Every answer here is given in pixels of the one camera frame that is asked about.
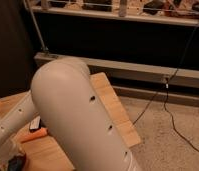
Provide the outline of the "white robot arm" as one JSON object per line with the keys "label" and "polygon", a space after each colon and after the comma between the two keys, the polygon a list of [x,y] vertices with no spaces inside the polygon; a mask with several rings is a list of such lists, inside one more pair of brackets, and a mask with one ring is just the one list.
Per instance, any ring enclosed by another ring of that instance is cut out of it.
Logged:
{"label": "white robot arm", "polygon": [[36,71],[28,93],[0,118],[0,164],[18,154],[11,136],[37,116],[77,171],[142,171],[82,60],[57,59]]}

